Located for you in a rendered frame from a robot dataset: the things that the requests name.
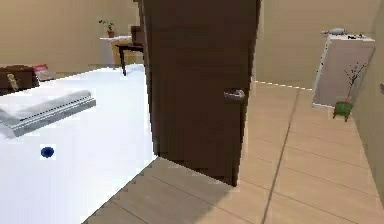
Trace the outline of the dark brown room door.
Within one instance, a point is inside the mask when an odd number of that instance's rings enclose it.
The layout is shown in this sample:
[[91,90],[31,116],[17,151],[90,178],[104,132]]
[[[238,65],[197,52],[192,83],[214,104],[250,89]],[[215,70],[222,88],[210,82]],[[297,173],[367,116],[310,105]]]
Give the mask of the dark brown room door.
[[138,4],[155,155],[236,185],[261,0]]

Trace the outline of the dark brown wooden table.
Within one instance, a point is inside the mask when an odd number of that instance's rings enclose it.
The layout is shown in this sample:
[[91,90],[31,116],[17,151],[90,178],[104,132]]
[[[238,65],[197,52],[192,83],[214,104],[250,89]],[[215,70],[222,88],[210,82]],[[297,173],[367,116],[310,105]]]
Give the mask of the dark brown wooden table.
[[117,44],[116,45],[118,52],[119,52],[119,58],[121,62],[121,67],[123,71],[123,75],[126,76],[126,63],[125,63],[125,51],[132,51],[132,52],[144,52],[144,47],[141,44],[136,43],[127,43],[127,44]]

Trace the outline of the dark brown box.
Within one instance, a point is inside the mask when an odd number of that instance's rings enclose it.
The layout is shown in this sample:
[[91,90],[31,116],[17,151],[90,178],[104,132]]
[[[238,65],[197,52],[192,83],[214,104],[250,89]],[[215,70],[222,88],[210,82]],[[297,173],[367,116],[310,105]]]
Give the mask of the dark brown box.
[[142,30],[141,26],[132,26],[131,27],[131,36],[132,36],[132,42],[135,45],[144,45],[145,44],[145,33]]

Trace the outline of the white side table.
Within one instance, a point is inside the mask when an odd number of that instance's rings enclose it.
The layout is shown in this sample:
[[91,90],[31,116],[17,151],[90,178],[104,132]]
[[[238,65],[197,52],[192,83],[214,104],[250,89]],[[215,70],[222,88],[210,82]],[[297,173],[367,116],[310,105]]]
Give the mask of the white side table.
[[119,57],[119,54],[114,53],[115,43],[129,43],[131,41],[130,36],[116,36],[113,38],[101,37],[99,39],[101,45],[101,55],[103,64],[107,67],[114,67],[116,64],[115,58]]

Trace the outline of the small plant in brown pot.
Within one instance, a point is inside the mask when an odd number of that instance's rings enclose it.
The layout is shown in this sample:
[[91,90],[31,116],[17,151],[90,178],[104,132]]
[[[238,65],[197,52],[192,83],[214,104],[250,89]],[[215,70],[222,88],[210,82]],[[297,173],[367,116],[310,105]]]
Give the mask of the small plant in brown pot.
[[106,27],[107,35],[109,38],[113,38],[115,36],[115,31],[114,31],[114,23],[107,21],[107,20],[99,20],[99,24],[102,24]]

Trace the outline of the grey white low bed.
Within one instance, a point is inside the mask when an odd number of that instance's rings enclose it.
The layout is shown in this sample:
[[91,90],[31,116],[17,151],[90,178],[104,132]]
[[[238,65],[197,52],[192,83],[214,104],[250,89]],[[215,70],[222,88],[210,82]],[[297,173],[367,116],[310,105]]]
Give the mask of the grey white low bed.
[[0,97],[0,134],[15,138],[87,110],[96,99],[86,89],[37,87]]

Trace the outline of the bare twig plant green pot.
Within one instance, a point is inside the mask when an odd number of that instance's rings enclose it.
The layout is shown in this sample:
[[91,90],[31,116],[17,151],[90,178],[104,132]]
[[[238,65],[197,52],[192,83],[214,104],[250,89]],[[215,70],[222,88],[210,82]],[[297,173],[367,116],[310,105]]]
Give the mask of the bare twig plant green pot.
[[353,108],[353,104],[349,102],[349,99],[352,95],[353,86],[356,80],[363,75],[363,72],[366,68],[366,63],[360,64],[359,62],[357,62],[355,65],[350,65],[349,68],[344,71],[344,73],[348,77],[348,94],[343,101],[338,101],[335,104],[333,117],[341,116],[344,118],[345,122],[348,121],[348,118],[351,114],[351,110]]

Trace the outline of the white cabinet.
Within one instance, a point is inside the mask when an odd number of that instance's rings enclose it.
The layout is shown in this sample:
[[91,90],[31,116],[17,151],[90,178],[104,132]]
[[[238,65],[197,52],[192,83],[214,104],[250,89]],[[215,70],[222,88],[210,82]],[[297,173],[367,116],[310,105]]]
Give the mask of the white cabinet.
[[[313,86],[313,105],[334,107],[338,101],[343,101],[349,87],[344,71],[357,62],[366,63],[368,67],[375,51],[375,40],[366,36],[364,39],[347,37],[348,35],[327,36]],[[356,101],[366,70],[367,68],[353,86],[350,103]]]

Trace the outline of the red white book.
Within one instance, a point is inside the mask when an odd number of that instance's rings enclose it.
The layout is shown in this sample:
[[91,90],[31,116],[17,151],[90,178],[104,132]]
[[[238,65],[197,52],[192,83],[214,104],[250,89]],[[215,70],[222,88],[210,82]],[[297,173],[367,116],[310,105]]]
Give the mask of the red white book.
[[49,71],[46,64],[35,65],[33,69],[38,80],[41,82],[52,80],[54,78],[53,73]]

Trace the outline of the grey object on cabinet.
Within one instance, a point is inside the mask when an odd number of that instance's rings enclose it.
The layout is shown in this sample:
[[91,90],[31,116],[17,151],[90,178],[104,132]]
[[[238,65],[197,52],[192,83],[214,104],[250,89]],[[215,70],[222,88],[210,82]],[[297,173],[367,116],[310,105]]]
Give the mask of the grey object on cabinet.
[[330,30],[320,31],[320,34],[324,35],[347,35],[348,31],[344,28],[333,28]]

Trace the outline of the dark brown wooden chest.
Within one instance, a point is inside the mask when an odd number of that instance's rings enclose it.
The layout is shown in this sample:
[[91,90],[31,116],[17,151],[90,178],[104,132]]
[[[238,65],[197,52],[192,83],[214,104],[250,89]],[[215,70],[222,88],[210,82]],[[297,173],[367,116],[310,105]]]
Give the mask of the dark brown wooden chest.
[[0,96],[39,86],[32,67],[11,65],[0,67]]

